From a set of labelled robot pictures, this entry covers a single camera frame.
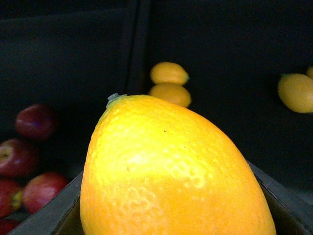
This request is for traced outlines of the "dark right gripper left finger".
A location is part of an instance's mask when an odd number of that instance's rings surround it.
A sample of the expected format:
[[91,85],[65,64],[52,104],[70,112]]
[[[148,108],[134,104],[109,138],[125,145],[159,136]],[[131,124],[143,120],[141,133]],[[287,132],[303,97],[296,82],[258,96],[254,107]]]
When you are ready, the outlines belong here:
[[83,174],[73,179],[42,209],[13,229],[11,235],[82,235],[79,214]]

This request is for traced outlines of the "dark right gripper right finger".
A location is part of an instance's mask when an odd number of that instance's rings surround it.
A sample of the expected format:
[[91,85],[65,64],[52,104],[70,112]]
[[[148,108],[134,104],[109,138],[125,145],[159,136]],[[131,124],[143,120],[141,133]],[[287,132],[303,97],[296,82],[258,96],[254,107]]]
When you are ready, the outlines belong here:
[[248,162],[267,200],[278,235],[311,235],[313,207]]

